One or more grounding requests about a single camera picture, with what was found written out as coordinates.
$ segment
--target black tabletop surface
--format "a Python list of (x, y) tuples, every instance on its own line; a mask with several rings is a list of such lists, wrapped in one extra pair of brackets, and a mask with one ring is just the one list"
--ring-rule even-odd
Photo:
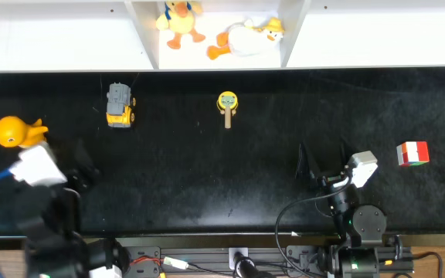
[[(107, 126), (112, 82), (133, 84), (133, 129)], [(230, 130), (216, 107), (225, 90), (239, 97)], [(82, 196), (86, 236), (272, 232), (286, 204), (316, 195), (294, 180), (299, 143), (333, 168), (341, 138), (378, 158), (359, 192), (386, 212), (389, 232), (445, 232), (445, 68), (0, 74), (0, 118), (8, 115), (42, 118), (51, 147), (85, 143), (103, 172)], [(404, 141), (427, 141), (430, 163), (398, 166)], [(0, 171), (18, 152), (0, 146)], [(0, 236), (20, 234), (13, 213), (22, 187), (0, 181)], [(334, 232), (313, 205), (282, 224)]]

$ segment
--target green toy face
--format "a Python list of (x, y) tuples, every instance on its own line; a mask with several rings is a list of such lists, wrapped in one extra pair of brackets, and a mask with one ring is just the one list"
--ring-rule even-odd
[(224, 104), (224, 106), (231, 107), (235, 103), (235, 97), (231, 96), (221, 97), (221, 103)]

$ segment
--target metal bracket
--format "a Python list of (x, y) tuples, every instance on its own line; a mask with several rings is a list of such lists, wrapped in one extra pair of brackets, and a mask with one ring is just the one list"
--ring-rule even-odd
[(228, 249), (229, 255), (229, 268), (235, 269), (235, 255), (241, 253), (243, 256), (248, 256), (248, 247), (230, 247)]
[[(317, 251), (316, 246), (288, 246), (286, 256), (292, 263), (305, 271), (322, 273), (317, 266)], [(287, 275), (289, 277), (299, 277), (301, 273), (296, 270), (288, 270)]]
[[(126, 247), (130, 255), (130, 261), (142, 256), (151, 258), (161, 258), (159, 247)], [(144, 262), (133, 266), (123, 275), (123, 278), (157, 278), (159, 276), (159, 266), (155, 262)]]

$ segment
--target yellow and gray toy truck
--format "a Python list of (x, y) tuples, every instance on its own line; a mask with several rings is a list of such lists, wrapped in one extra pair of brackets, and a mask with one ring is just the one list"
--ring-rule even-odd
[(129, 86), (121, 83), (113, 83), (107, 93), (107, 124), (110, 127), (131, 127), (135, 121), (133, 107), (136, 100), (131, 96)]

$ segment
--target duck beak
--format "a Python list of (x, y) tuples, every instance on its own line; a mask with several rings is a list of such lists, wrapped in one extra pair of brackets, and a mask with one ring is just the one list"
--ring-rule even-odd
[(186, 17), (189, 13), (189, 8), (186, 6), (186, 2), (179, 2), (176, 4), (175, 12), (182, 18)]

